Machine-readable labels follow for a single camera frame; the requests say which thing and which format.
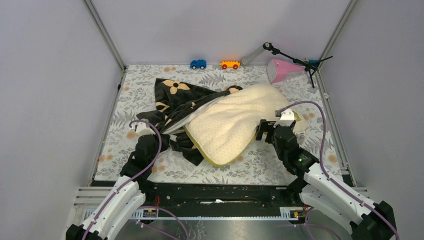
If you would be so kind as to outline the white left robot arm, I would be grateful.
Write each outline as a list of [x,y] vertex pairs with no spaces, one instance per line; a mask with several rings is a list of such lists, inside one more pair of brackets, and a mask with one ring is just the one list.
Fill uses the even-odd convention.
[[80,225],[68,228],[65,239],[114,240],[139,206],[152,204],[155,192],[147,178],[162,147],[160,135],[141,136],[108,195]]

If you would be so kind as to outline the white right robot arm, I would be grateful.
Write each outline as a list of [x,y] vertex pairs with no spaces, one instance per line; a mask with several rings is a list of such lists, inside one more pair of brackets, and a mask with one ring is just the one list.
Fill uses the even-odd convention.
[[390,240],[396,235],[393,208],[385,201],[376,203],[324,170],[318,158],[303,149],[293,133],[295,121],[282,126],[260,120],[256,140],[266,134],[284,167],[297,178],[288,185],[287,201],[319,210],[342,226],[353,240]]

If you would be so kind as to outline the black floral plush pillowcase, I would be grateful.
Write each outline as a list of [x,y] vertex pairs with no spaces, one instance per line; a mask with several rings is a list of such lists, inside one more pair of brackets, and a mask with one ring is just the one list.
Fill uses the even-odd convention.
[[231,85],[223,91],[214,91],[186,82],[157,78],[154,84],[155,110],[137,113],[136,117],[147,120],[159,130],[162,151],[171,148],[198,166],[204,157],[182,129],[185,125],[183,120],[193,117],[201,107],[212,101],[242,89]]

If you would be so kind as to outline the white quilted pillow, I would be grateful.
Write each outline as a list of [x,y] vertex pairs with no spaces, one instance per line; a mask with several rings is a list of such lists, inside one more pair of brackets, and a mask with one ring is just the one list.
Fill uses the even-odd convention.
[[270,83],[255,84],[200,107],[201,113],[183,128],[205,160],[224,166],[254,140],[260,120],[278,120],[275,112],[289,104]]

